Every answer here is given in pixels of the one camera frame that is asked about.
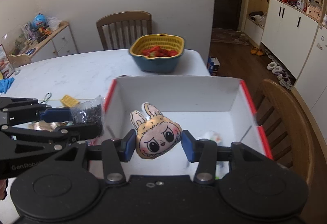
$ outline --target door handle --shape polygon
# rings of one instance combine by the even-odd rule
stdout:
[[[299,22],[298,22],[298,26],[297,26],[297,27],[299,27],[299,25],[300,25],[300,21],[301,21],[301,17],[299,17]]]

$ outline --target yellow basket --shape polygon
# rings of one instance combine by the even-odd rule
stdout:
[[[151,49],[151,47],[159,45],[167,50],[176,50],[178,54],[171,57],[147,57],[141,55],[143,50]],[[133,56],[142,56],[147,59],[165,58],[180,56],[184,51],[185,41],[182,37],[167,34],[150,34],[138,38],[130,47],[130,54]]]

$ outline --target cartoon face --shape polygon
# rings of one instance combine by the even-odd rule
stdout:
[[[137,130],[136,152],[143,159],[155,159],[171,150],[181,140],[181,127],[164,117],[150,103],[143,103],[146,120],[139,111],[130,114],[130,120]]]

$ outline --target blue glove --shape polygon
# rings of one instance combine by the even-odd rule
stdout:
[[[7,90],[10,88],[12,82],[14,82],[14,78],[7,78],[0,80],[0,93],[4,92],[6,94]]]

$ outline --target wooden chair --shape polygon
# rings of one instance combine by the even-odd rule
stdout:
[[[132,43],[143,36],[143,20],[146,22],[147,34],[152,33],[152,17],[150,13],[143,11],[127,11],[116,13],[102,17],[96,22],[96,27],[99,32],[101,43],[104,50],[108,50],[104,26],[108,28],[108,34],[111,44],[111,49],[128,49]],[[115,44],[113,40],[112,30],[115,32]]]
[[[302,176],[310,186],[314,134],[295,98],[279,84],[264,79],[253,101],[258,109],[257,123],[264,127],[274,160]]]
[[[8,60],[12,64],[15,63],[15,67],[23,66],[26,64],[32,63],[31,58],[27,54],[20,54],[20,55],[8,55]]]

